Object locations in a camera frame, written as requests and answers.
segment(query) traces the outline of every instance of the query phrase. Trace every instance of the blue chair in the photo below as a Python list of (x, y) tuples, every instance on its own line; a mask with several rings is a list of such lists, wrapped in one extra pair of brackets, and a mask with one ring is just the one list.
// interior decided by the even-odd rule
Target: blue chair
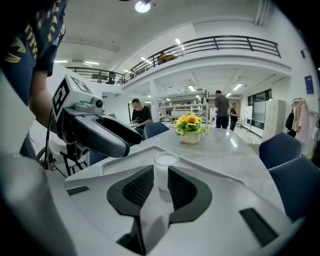
[(270, 169), (300, 157), (301, 148), (299, 140), (281, 132), (261, 143), (259, 157)]
[(162, 122), (149, 123), (144, 127), (144, 136), (146, 139), (150, 139), (158, 134), (162, 134), (170, 129), (166, 127)]
[(270, 174), (292, 221), (308, 214), (320, 192), (320, 170), (309, 159), (299, 157), (272, 168)]

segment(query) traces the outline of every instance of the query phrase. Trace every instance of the railing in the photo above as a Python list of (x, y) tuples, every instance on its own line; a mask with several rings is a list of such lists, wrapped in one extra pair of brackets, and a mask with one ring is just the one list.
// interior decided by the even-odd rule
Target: railing
[(99, 84), (109, 84), (123, 86), (125, 81), (125, 75), (114, 71), (102, 70), (90, 67), (66, 67), (74, 71), (75, 73), (90, 79), (92, 82)]
[(250, 36), (240, 35), (218, 35), (197, 38), (173, 45), (167, 49), (157, 52), (146, 60), (134, 66), (124, 75), (124, 83), (132, 80), (136, 76), (155, 68), (163, 63), (183, 57), (187, 54), (212, 51), (212, 50), (249, 50), (252, 52), (262, 52), (281, 58), (276, 42), (268, 41)]

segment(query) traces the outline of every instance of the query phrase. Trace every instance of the sunflower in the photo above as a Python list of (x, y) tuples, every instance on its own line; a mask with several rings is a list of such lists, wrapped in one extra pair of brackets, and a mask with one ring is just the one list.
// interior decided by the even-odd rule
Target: sunflower
[(190, 115), (186, 118), (186, 122), (188, 126), (196, 126), (197, 124), (200, 123), (200, 119), (199, 117), (195, 116), (195, 115)]

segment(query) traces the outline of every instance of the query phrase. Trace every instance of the black cable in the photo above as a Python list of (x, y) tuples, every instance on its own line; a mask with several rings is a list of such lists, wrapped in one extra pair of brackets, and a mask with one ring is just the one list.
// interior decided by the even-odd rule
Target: black cable
[(54, 118), (54, 115), (52, 113), (52, 109), (50, 111), (50, 117), (49, 117), (49, 123), (48, 123), (48, 127), (46, 129), (46, 138), (45, 138), (45, 151), (44, 151), (44, 161), (43, 161), (43, 168), (46, 169), (46, 165), (47, 165), (47, 157), (49, 157), (47, 155), (48, 152), (48, 142), (49, 142), (49, 134), (50, 134), (50, 126), (51, 126), (51, 122)]

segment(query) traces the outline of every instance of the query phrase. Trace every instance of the white tray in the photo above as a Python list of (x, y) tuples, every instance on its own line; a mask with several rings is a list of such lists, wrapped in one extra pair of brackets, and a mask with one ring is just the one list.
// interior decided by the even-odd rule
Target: white tray
[[(136, 151), (126, 157), (107, 161), (101, 166), (100, 175), (104, 176), (108, 174), (118, 173), (120, 170), (124, 171), (128, 169), (136, 168), (139, 166), (153, 165), (155, 155), (163, 151), (168, 151), (168, 150), (160, 146), (150, 146), (142, 150)], [(248, 184), (240, 178), (207, 168), (201, 164), (190, 161), (180, 155), (179, 157), (180, 157), (180, 161), (178, 164), (175, 164), (175, 166), (193, 169), (195, 172), (204, 172), (206, 174), (227, 178), (227, 179), (239, 182), (248, 187)]]

